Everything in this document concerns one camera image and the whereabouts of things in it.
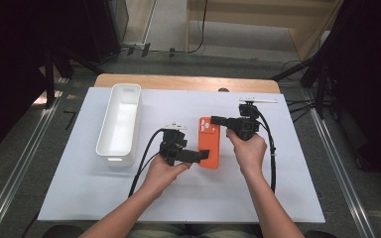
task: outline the forearm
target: forearm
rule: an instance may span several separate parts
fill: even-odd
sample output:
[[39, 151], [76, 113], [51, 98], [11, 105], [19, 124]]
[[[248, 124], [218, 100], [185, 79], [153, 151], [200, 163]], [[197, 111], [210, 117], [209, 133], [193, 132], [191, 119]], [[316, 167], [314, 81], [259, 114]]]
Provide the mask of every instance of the forearm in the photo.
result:
[[95, 223], [80, 237], [125, 237], [132, 226], [157, 198], [154, 192], [138, 189], [131, 197]]
[[264, 237], [304, 237], [261, 172], [244, 174]]

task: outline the person's left hand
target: person's left hand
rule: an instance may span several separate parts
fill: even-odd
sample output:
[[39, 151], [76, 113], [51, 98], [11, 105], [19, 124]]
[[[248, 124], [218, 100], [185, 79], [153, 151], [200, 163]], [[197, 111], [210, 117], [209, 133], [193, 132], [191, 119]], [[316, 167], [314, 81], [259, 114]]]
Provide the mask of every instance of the person's left hand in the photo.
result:
[[147, 189], [159, 197], [178, 175], [190, 167], [191, 163], [181, 163], [171, 167], [161, 155], [157, 155], [151, 162], [140, 189]]

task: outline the table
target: table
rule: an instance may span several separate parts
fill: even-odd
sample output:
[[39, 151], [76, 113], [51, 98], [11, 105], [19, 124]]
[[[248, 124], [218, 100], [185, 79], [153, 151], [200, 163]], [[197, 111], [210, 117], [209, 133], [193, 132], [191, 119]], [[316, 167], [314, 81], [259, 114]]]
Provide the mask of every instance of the table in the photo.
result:
[[[97, 78], [95, 87], [88, 90], [39, 220], [98, 220], [127, 198], [139, 163], [117, 171], [108, 168], [95, 154], [96, 139], [110, 95], [108, 86], [115, 83], [139, 83], [144, 88], [137, 158], [141, 158], [143, 149], [155, 130], [160, 125], [166, 125], [161, 123], [172, 122], [172, 118], [185, 122], [188, 127], [187, 149], [194, 149], [197, 125], [193, 122], [197, 122], [199, 116], [214, 113], [236, 117], [238, 99], [248, 95], [277, 100], [278, 103], [262, 106], [267, 121], [270, 119], [273, 133], [286, 135], [274, 138], [276, 147], [281, 148], [277, 158], [277, 196], [295, 221], [324, 222], [287, 104], [284, 96], [277, 93], [280, 90], [275, 81], [125, 74], [102, 74]], [[211, 92], [218, 88], [227, 88], [231, 92]], [[236, 92], [237, 90], [257, 93], [241, 93]], [[221, 161], [217, 170], [194, 165], [190, 173], [178, 177], [165, 190], [163, 199], [157, 199], [139, 221], [257, 223], [257, 215], [234, 158], [232, 146], [224, 138], [222, 140]], [[156, 153], [151, 150], [158, 150], [160, 141], [156, 138], [153, 143], [156, 148], [151, 147], [151, 155]], [[267, 179], [270, 176], [269, 163], [269, 160], [264, 161], [264, 175]], [[143, 171], [137, 187], [142, 183], [145, 173]], [[68, 200], [75, 200], [75, 203], [68, 203]]]
[[[209, 0], [207, 22], [289, 28], [301, 60], [318, 48], [325, 31], [329, 31], [342, 0]], [[188, 0], [187, 38], [190, 21], [201, 21], [204, 0]]]

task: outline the white table surface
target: white table surface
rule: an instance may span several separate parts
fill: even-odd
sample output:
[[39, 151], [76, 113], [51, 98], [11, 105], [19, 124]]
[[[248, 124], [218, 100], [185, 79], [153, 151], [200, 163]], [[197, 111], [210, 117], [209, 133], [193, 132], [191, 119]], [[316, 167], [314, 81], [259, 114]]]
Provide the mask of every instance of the white table surface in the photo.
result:
[[[142, 91], [142, 118], [135, 164], [109, 168], [95, 153], [111, 88], [89, 88], [39, 215], [39, 220], [98, 220], [124, 201], [144, 149], [158, 129], [176, 122], [187, 126], [188, 150], [197, 148], [201, 116], [239, 117], [240, 97], [277, 99], [257, 104], [265, 116], [277, 148], [276, 195], [296, 222], [324, 222], [318, 197], [285, 98], [272, 93], [232, 93], [185, 90]], [[139, 218], [149, 222], [257, 223], [249, 191], [221, 127], [217, 170], [193, 165], [181, 174]], [[267, 134], [261, 127], [261, 136]], [[157, 153], [162, 135], [148, 157]], [[263, 171], [270, 179], [267, 150]], [[141, 174], [137, 188], [146, 171]]]

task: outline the human hand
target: human hand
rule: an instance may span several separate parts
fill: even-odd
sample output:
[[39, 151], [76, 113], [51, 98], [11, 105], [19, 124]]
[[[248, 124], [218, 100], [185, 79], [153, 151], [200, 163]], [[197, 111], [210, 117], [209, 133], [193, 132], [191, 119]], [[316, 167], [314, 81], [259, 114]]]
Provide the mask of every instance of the human hand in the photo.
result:
[[226, 135], [234, 146], [234, 154], [243, 175], [250, 172], [262, 173], [262, 163], [267, 149], [265, 139], [255, 133], [250, 140], [242, 141], [230, 129], [227, 129]]
[[188, 170], [190, 167], [191, 163], [180, 163], [171, 167], [161, 155], [157, 155], [148, 168], [147, 175], [141, 188], [153, 192], [157, 198], [178, 175]]

